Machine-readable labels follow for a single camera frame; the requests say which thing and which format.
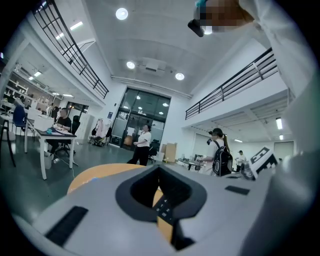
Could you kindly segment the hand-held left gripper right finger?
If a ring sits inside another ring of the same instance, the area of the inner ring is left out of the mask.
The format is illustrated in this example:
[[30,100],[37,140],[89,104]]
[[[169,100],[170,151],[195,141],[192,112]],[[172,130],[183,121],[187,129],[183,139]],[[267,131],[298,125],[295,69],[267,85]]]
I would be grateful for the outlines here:
[[169,164],[164,167],[202,185],[207,198],[196,216],[179,222],[184,237],[194,243],[181,250],[166,244],[159,250],[160,254],[241,256],[244,242],[261,211],[275,170],[264,169],[257,180],[249,181],[199,174]]

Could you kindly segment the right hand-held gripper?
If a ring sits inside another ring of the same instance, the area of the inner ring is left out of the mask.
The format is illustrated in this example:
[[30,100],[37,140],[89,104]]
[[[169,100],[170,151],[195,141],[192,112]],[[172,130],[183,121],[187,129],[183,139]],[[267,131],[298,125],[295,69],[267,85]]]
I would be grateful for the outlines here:
[[255,181],[266,169],[273,169],[278,164],[274,151],[266,146],[241,165],[240,173],[246,179]]

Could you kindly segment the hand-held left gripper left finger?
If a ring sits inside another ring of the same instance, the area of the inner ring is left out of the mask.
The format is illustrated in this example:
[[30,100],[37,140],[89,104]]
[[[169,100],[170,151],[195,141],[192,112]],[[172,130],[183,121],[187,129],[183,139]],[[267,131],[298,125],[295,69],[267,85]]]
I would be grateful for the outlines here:
[[[125,180],[148,171],[136,168],[83,184],[43,211],[33,224],[13,219],[26,238],[50,256],[172,256],[175,249],[153,222],[137,221],[116,202],[116,189]],[[72,207],[88,210],[64,246],[45,237]]]

